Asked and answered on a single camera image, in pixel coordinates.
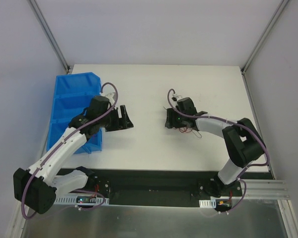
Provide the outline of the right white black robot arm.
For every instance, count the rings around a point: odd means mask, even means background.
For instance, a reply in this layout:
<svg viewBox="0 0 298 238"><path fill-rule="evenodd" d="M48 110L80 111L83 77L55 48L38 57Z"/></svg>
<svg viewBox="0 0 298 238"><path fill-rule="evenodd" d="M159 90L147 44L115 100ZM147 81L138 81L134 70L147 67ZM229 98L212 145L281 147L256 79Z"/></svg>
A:
<svg viewBox="0 0 298 238"><path fill-rule="evenodd" d="M250 164L267 153L266 146L251 120L225 120L198 112L191 98L167 98L170 108L166 109L165 127L187 128L206 132L222 138L228 152L228 161L211 181L210 186L218 195L226 195L231 184L237 181Z"/></svg>

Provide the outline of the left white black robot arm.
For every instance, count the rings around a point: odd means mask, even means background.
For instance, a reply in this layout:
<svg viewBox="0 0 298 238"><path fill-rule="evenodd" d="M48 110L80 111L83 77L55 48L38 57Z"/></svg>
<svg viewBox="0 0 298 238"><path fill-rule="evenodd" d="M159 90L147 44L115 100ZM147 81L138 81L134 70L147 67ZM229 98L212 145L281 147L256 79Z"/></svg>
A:
<svg viewBox="0 0 298 238"><path fill-rule="evenodd" d="M57 173L81 146L102 128L106 132L133 127L126 107L117 108L117 93L94 96L88 107L75 116L60 139L28 169L17 169L13 174L14 197L21 202L21 212L29 207L36 214L46 213L60 196L81 189L92 192L97 186L95 173L83 166L57 177Z"/></svg>

